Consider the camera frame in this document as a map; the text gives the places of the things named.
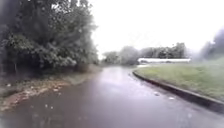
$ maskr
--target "sky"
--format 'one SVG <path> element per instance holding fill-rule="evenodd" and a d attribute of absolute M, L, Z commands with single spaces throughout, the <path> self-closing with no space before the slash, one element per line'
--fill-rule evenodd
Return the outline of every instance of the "sky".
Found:
<path fill-rule="evenodd" d="M 224 25 L 223 0 L 90 0 L 98 28 L 99 53 L 130 45 L 172 46 L 184 42 L 194 52 Z"/>

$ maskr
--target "green grass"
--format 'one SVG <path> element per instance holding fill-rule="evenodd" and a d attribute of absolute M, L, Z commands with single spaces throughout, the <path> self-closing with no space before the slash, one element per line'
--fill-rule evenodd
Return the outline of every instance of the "green grass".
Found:
<path fill-rule="evenodd" d="M 135 72 L 145 78 L 171 83 L 224 101 L 224 59 L 144 67 Z"/>

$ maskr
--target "asphalt road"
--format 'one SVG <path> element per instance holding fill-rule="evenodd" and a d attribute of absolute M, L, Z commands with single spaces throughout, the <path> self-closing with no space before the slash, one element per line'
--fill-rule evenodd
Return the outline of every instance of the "asphalt road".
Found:
<path fill-rule="evenodd" d="M 1 114 L 0 128 L 224 128 L 224 116 L 110 67 L 21 102 Z"/>

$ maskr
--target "road edge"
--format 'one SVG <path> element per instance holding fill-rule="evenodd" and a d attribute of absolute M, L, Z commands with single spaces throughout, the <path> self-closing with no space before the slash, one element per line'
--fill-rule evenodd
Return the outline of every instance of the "road edge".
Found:
<path fill-rule="evenodd" d="M 224 103 L 222 101 L 207 97 L 207 96 L 203 96 L 185 89 L 181 89 L 178 88 L 174 85 L 159 81 L 159 80 L 152 80 L 152 79 L 148 79 L 148 78 L 144 78 L 141 75 L 137 74 L 135 71 L 132 72 L 132 74 L 144 81 L 147 81 L 149 83 L 152 83 L 153 85 L 156 85 L 158 87 L 161 87 L 167 91 L 170 91 L 178 96 L 180 96 L 181 98 L 188 100 L 190 102 L 194 102 L 204 108 L 207 108 L 209 110 L 212 110 L 214 112 L 218 112 L 218 113 L 222 113 L 224 114 Z"/>

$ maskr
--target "tree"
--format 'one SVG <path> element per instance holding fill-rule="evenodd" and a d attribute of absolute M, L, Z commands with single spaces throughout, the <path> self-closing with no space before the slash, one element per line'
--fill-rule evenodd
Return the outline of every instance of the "tree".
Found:
<path fill-rule="evenodd" d="M 184 43 L 177 43 L 173 47 L 145 48 L 140 51 L 142 58 L 184 58 L 186 47 Z"/>
<path fill-rule="evenodd" d="M 121 57 L 121 64 L 123 65 L 134 65 L 138 63 L 139 53 L 131 46 L 124 47 L 119 55 Z"/>
<path fill-rule="evenodd" d="M 106 64 L 120 64 L 120 57 L 117 52 L 115 51 L 106 52 L 104 53 L 104 56 L 106 57 L 104 59 L 104 62 Z"/>
<path fill-rule="evenodd" d="M 20 0 L 1 39 L 5 65 L 56 69 L 96 62 L 90 8 L 87 0 Z"/>

